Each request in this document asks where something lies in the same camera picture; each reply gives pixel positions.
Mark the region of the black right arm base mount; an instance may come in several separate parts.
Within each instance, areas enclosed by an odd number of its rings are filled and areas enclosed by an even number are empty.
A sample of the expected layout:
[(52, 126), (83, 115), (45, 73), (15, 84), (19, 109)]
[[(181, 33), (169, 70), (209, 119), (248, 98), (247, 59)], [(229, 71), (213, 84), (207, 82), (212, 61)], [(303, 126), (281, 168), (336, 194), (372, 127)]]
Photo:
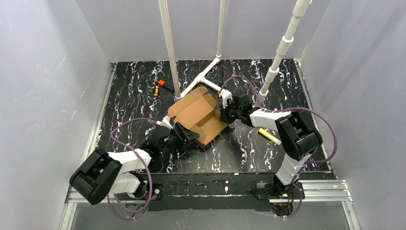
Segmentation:
[(279, 182), (276, 184), (274, 182), (269, 183), (256, 183), (251, 190), (249, 190), (250, 195), (254, 195), (257, 199), (268, 200), (268, 199), (287, 199), (292, 198), (298, 199), (300, 196), (305, 198), (305, 193), (303, 185), (300, 182), (292, 183), (288, 185), (283, 185)]

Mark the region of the orange black marker pen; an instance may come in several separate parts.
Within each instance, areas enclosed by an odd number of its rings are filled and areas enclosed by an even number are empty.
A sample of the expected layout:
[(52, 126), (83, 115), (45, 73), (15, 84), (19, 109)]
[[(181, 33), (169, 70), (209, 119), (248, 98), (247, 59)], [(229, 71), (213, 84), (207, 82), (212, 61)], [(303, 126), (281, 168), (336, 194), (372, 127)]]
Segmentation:
[(164, 80), (158, 80), (158, 84), (170, 92), (175, 92), (174, 88), (170, 84), (166, 83)]

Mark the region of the brown cardboard box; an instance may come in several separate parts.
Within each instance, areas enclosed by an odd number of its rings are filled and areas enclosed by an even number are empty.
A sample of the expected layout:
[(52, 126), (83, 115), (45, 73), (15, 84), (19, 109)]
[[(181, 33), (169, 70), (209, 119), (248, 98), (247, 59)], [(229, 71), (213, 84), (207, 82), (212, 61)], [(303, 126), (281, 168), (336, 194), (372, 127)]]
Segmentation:
[(228, 124), (220, 121), (217, 100), (204, 86), (197, 87), (168, 109), (168, 115), (190, 131), (199, 134), (195, 142), (205, 148)]

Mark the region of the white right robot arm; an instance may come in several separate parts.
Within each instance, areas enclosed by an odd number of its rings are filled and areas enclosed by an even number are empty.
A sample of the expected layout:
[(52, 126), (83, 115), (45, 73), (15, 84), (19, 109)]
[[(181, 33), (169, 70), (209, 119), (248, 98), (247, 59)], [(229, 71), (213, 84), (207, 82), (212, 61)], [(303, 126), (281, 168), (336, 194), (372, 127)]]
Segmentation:
[(220, 121), (227, 124), (240, 120), (249, 127), (268, 128), (278, 132), (285, 151), (284, 160), (277, 171), (274, 183), (286, 187), (299, 174), (300, 169), (323, 139), (310, 117), (308, 108), (288, 108), (271, 111), (255, 107), (248, 95), (228, 96), (222, 99)]

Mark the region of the yellow marker pen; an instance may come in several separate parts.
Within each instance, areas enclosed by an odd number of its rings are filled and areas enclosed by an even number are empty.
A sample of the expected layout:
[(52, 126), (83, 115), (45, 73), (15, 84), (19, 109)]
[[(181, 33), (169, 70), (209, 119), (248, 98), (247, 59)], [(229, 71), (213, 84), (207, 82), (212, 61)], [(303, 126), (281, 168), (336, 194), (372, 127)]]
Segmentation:
[(269, 133), (268, 131), (266, 131), (266, 130), (263, 129), (263, 128), (260, 128), (260, 129), (258, 130), (258, 133), (259, 133), (260, 135), (262, 135), (263, 137), (265, 137), (266, 139), (268, 139), (268, 140), (270, 140), (271, 142), (273, 142), (274, 144), (276, 144), (277, 146), (281, 145), (281, 143), (282, 143), (278, 138), (276, 138), (274, 135), (272, 135), (271, 133)]

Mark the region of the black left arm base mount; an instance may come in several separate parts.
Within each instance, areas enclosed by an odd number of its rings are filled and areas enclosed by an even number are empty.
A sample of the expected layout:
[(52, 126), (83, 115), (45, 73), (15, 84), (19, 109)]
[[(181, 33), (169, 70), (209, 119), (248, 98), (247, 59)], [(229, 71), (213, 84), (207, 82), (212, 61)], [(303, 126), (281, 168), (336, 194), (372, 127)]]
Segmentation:
[[(133, 193), (118, 194), (118, 198), (125, 202), (146, 202), (149, 195), (149, 185), (141, 183)], [(151, 201), (161, 200), (163, 198), (163, 184), (153, 183)]]

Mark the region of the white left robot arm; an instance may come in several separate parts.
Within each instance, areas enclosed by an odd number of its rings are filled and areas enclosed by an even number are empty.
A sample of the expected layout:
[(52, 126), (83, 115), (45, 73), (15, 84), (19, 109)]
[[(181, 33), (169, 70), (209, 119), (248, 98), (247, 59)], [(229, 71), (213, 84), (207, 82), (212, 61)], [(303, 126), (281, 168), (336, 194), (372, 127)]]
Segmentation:
[(200, 137), (196, 127), (187, 129), (179, 122), (173, 127), (159, 126), (135, 149), (125, 152), (106, 152), (95, 149), (79, 166), (69, 185), (90, 204), (100, 203), (108, 195), (133, 194), (147, 198), (154, 187), (149, 179), (135, 175), (145, 170), (158, 156), (183, 150)]

